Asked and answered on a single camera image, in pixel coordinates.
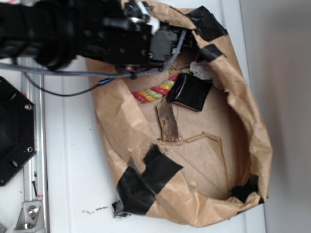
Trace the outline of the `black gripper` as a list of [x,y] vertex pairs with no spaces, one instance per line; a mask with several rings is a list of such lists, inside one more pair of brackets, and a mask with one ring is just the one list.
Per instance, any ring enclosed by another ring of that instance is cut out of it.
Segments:
[[104,0],[102,61],[123,69],[167,69],[182,49],[187,29],[160,18],[161,3]]

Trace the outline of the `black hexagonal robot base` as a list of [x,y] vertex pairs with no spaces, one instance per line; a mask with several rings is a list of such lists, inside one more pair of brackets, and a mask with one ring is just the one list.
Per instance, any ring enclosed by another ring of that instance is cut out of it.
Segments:
[[0,78],[0,185],[6,186],[35,154],[35,105]]

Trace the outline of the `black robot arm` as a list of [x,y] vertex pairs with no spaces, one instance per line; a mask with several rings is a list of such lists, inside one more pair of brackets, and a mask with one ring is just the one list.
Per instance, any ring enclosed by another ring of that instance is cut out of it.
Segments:
[[131,72],[163,69],[181,49],[186,30],[152,15],[147,2],[40,0],[0,5],[1,58],[33,58],[57,71],[77,56]]

